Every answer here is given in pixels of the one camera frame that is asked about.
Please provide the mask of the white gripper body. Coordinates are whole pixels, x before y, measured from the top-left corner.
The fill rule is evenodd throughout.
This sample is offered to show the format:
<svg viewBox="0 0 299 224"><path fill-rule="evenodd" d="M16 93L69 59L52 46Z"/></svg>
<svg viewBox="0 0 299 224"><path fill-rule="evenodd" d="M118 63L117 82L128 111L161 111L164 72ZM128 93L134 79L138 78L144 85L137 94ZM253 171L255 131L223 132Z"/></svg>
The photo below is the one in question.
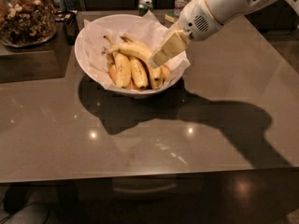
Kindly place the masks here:
<svg viewBox="0 0 299 224"><path fill-rule="evenodd" d="M206 40L222 28L209 11L206 0L189 2L180 12L178 26L190 40Z"/></svg>

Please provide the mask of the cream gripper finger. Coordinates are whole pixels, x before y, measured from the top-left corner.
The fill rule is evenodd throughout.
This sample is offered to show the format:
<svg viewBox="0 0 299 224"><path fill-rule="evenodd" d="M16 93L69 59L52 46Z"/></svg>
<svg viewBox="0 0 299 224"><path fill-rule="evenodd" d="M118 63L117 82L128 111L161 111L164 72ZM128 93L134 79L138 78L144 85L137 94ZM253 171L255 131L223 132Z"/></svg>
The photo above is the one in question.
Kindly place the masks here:
<svg viewBox="0 0 299 224"><path fill-rule="evenodd" d="M168 34L161 45L149 57L149 64L158 68L170 59L176 57L190 45L189 36L183 30Z"/></svg>
<svg viewBox="0 0 299 224"><path fill-rule="evenodd" d="M178 24L178 21L174 22L170 27L169 29L166 31L166 34L167 35L170 35L172 34L173 32L175 31L179 31L180 30L180 26Z"/></svg>

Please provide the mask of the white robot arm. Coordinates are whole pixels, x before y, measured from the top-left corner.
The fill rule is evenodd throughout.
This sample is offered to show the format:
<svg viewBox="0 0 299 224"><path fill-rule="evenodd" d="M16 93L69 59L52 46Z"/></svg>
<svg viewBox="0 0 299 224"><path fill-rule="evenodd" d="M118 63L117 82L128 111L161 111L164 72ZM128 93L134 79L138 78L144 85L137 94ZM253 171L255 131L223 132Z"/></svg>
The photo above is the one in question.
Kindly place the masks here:
<svg viewBox="0 0 299 224"><path fill-rule="evenodd" d="M186 50L192 41L202 41L216 34L234 18L267 7L277 0L192 0L178 20L166 31L164 39L149 58L157 68ZM284 0L299 13L298 0Z"/></svg>

